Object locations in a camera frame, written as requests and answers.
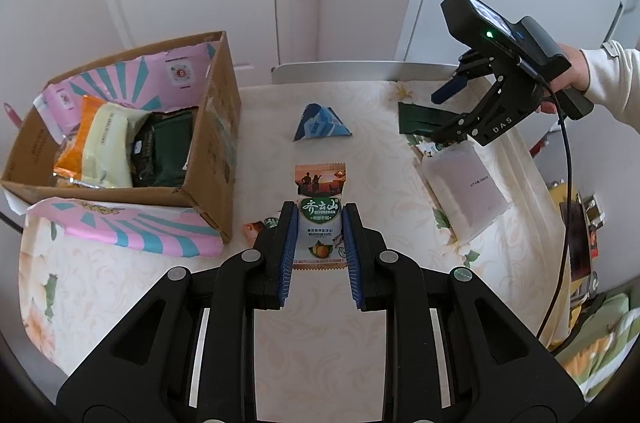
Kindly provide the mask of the white sleeve right forearm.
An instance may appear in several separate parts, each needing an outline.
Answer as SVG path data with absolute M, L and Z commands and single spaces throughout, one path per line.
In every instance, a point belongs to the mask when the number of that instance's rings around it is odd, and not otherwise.
M 586 97 L 608 109 L 616 120 L 639 129 L 640 122 L 640 54 L 626 49 L 616 40 L 599 49 L 582 50 L 589 72 Z

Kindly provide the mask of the person's right hand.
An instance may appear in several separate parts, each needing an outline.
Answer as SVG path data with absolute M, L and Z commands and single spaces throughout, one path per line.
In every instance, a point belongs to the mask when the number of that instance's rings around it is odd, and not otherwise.
M 551 90 L 556 94 L 565 88 L 574 88 L 581 94 L 585 94 L 589 87 L 590 76 L 585 53 L 582 50 L 559 43 L 560 49 L 570 61 L 570 68 L 550 83 Z

